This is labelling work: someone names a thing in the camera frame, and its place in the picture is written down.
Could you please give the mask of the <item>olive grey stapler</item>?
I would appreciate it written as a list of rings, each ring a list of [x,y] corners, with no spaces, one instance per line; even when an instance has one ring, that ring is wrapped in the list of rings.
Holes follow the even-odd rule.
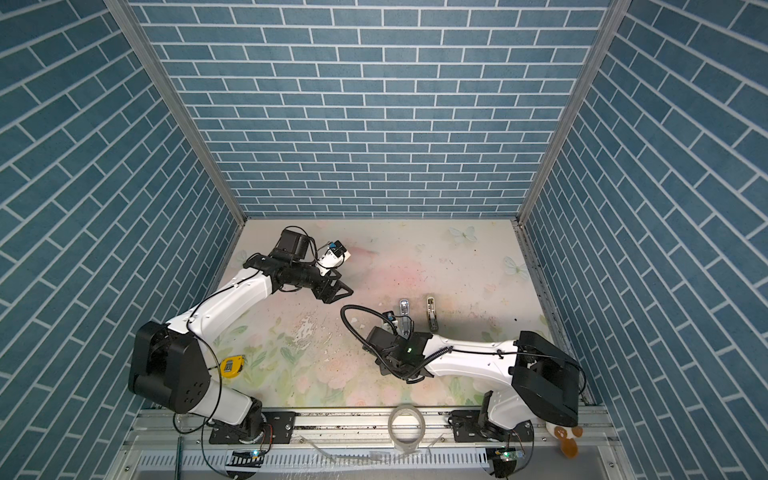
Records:
[[[439,323],[437,320],[436,300],[433,296],[428,296],[426,299],[426,313],[429,330],[432,333],[437,333],[439,331]]]

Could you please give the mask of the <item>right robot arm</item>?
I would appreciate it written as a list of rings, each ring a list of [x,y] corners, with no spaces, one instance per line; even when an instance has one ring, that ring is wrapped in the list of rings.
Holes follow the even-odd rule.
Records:
[[[534,418],[562,427],[578,425],[580,367],[536,332],[481,343],[419,332],[404,338],[375,327],[362,344],[384,375],[408,383],[455,376],[488,384],[482,420],[492,427],[511,430]]]

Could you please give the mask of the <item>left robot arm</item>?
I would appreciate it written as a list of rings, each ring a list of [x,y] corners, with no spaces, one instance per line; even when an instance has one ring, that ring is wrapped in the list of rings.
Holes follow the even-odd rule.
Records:
[[[323,254],[298,226],[288,226],[268,254],[255,253],[224,287],[164,322],[147,322],[136,333],[128,389],[176,414],[249,429],[263,421],[258,400],[223,384],[212,343],[258,302],[276,292],[308,289],[331,304],[352,295],[339,267],[350,257],[341,241]]]

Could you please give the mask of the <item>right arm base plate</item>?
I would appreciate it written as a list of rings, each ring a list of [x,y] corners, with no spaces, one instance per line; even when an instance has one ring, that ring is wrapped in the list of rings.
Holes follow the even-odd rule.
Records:
[[[453,410],[447,417],[456,443],[477,443],[481,441],[531,442],[534,439],[530,421],[519,423],[510,430],[503,429],[485,418],[479,409]]]

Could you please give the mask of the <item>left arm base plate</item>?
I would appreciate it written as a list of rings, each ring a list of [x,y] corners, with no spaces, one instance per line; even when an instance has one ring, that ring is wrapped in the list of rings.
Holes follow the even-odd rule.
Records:
[[[215,420],[209,443],[212,445],[288,444],[297,413],[294,411],[258,411],[238,425]]]

